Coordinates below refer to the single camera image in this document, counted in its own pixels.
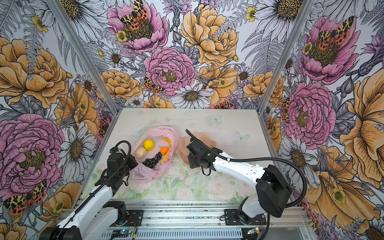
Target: orange flower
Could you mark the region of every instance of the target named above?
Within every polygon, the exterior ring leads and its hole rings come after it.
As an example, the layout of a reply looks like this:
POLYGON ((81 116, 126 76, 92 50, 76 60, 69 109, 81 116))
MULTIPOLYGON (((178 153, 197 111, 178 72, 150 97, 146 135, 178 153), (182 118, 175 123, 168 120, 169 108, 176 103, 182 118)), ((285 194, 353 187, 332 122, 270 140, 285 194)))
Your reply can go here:
POLYGON ((224 66, 236 55, 239 33, 234 28, 219 37, 212 36, 226 23, 227 17, 218 15, 209 5, 200 4, 197 17, 190 11, 184 15, 180 34, 188 40, 185 45, 196 46, 200 51, 200 63, 224 66))
POLYGON ((210 96, 211 104, 216 104, 224 101, 229 95, 230 92, 235 92, 236 83, 240 83, 240 78, 237 75, 237 68, 222 68, 219 69, 218 66, 210 65, 208 67, 203 67, 200 69, 196 75, 199 76, 202 80, 208 82, 206 89, 212 88, 213 95, 210 96))
POLYGON ((144 108, 175 108, 173 104, 166 98, 160 98, 154 95, 152 98, 148 98, 149 103, 144 103, 144 108))
MULTIPOLYGON (((272 71, 267 72, 266 74, 259 74, 250 79, 251 84, 244 86, 244 97, 257 98, 258 96, 263 96, 265 90, 269 84, 269 81, 272 77, 272 71)), ((277 82, 276 87, 273 89, 273 93, 269 102, 274 108, 280 104, 280 100, 283 97, 283 77, 280 75, 279 81, 277 82)))
MULTIPOLYGON (((369 220, 380 218, 380 211, 375 210, 376 205, 362 195, 366 193, 360 182, 352 181, 356 174, 352 162, 335 146, 322 146, 320 151, 320 170, 315 172, 320 185, 317 189, 311 187, 305 195, 310 207, 330 221, 337 216, 336 226, 339 228, 345 229, 355 218, 361 218, 358 233, 365 232, 369 228, 369 220)), ((374 194, 370 190, 368 193, 371 196, 374 194)))
POLYGON ((277 151, 280 148, 282 132, 280 126, 280 118, 272 116, 266 120, 266 127, 268 129, 269 136, 272 138, 273 146, 277 151))
POLYGON ((0 96, 11 96, 8 104, 16 103, 23 94, 34 96, 49 108, 57 98, 68 93, 67 73, 47 49, 38 46, 36 67, 28 79, 28 63, 25 45, 21 39, 10 43, 0 38, 0 96))
POLYGON ((384 69, 355 84, 354 100, 354 106, 346 104, 357 116, 355 126, 349 134, 340 135, 340 143, 353 157, 359 178, 379 188, 384 181, 384 69))
POLYGON ((98 119, 94 101, 86 94, 80 84, 76 90, 71 88, 70 97, 60 98, 55 108, 56 123, 58 125, 72 125, 77 131, 81 122, 88 124, 88 130, 96 136, 98 119))
MULTIPOLYGON (((131 78, 123 71, 105 71, 101 74, 101 79, 104 81, 113 99, 119 96, 128 100, 131 97, 142 94, 140 82, 131 78)), ((96 94, 99 98, 104 99, 99 90, 96 91, 96 94)))
POLYGON ((70 182, 62 185, 56 190, 53 197, 46 201, 43 205, 43 209, 47 212, 40 215, 40 219, 43 221, 50 221, 57 218, 62 213, 63 209, 69 209, 76 200, 77 193, 80 191, 81 183, 70 182))
POLYGON ((13 224, 10 228, 6 223, 0 223, 0 239, 4 240, 25 240, 26 227, 20 226, 18 223, 13 224))

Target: bunch of grapes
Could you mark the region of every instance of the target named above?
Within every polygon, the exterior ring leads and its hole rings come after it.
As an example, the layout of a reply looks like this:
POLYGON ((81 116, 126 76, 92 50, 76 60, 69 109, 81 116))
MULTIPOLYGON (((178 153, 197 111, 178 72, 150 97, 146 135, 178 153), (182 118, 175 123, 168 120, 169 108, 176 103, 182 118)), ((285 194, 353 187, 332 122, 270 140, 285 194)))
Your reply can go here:
POLYGON ((161 158, 162 158, 162 154, 161 154, 161 152, 158 152, 154 158, 151 158, 151 159, 147 158, 147 159, 143 162, 143 164, 144 164, 144 166, 153 169, 153 168, 155 168, 155 166, 157 165, 157 163, 161 160, 161 158))

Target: pink plastic bag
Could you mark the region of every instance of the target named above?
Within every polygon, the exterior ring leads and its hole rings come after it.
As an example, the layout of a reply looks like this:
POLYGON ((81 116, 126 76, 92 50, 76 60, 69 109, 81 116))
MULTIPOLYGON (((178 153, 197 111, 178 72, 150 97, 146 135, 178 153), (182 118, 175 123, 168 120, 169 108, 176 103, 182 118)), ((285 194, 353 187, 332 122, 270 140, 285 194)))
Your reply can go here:
POLYGON ((148 129, 143 136, 139 140, 135 142, 132 146, 132 155, 135 156, 135 159, 138 165, 131 171, 132 180, 136 184, 147 184, 152 181, 156 181, 160 178, 162 173, 165 171, 165 168, 170 163, 173 154, 176 152, 177 144, 179 143, 179 134, 171 127, 163 126, 163 127, 155 127, 148 129), (156 165, 154 169, 150 169, 149 167, 144 166, 142 162, 147 158, 152 158, 158 153, 161 147, 168 147, 169 143, 162 138, 169 138, 171 141, 171 147, 167 154, 167 158, 164 160, 162 164, 161 161, 156 165), (134 153, 137 148, 143 145, 143 142, 147 139, 151 139, 154 142, 155 148, 151 151, 147 152, 143 158, 138 158, 134 153))

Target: yellow lemon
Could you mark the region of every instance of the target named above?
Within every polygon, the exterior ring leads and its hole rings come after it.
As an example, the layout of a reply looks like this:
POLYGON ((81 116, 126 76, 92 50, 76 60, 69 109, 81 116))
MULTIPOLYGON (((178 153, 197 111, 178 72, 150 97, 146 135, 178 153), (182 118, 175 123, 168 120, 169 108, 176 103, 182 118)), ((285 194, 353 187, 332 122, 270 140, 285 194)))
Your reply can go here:
POLYGON ((155 146, 153 145, 153 141, 150 139, 147 139, 143 142, 143 146, 145 150, 151 151, 155 146))

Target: metal post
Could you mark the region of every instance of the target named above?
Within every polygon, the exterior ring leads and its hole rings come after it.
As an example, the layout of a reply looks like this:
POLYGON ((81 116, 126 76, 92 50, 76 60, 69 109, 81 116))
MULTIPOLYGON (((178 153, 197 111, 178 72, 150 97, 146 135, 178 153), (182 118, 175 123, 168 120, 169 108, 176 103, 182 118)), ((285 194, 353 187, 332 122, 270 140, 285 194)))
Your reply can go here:
POLYGON ((83 46, 83 43, 77 34, 77 30, 73 25, 72 21, 66 14, 63 6, 61 5, 60 0, 49 0, 46 1, 52 13, 54 14, 56 20, 59 22, 61 28, 64 30, 65 36, 72 44, 73 48, 76 50, 77 54, 81 56, 85 67, 87 68, 89 74, 93 81, 95 81, 96 86, 99 88, 101 94, 103 95, 105 102, 110 108, 112 115, 116 116, 118 114, 118 108, 113 101, 113 98, 109 94, 107 87, 104 82, 101 80, 100 74, 98 73, 95 65, 93 64, 87 50, 83 46))
POLYGON ((260 102, 260 105, 257 109, 259 114, 266 107, 266 104, 268 103, 269 98, 272 95, 273 89, 275 88, 277 82, 279 81, 281 71, 283 70, 285 63, 289 58, 290 51, 292 50, 293 45, 297 43, 297 37, 299 36, 301 30, 305 26, 305 22, 311 12, 313 5, 314 5, 314 0, 304 0, 301 5, 300 11, 297 14, 297 18, 293 26, 292 32, 289 34, 287 41, 285 42, 283 51, 280 54, 280 57, 279 57, 279 60, 277 61, 275 69, 273 70, 271 81, 269 81, 269 84, 262 97, 262 101, 260 102))

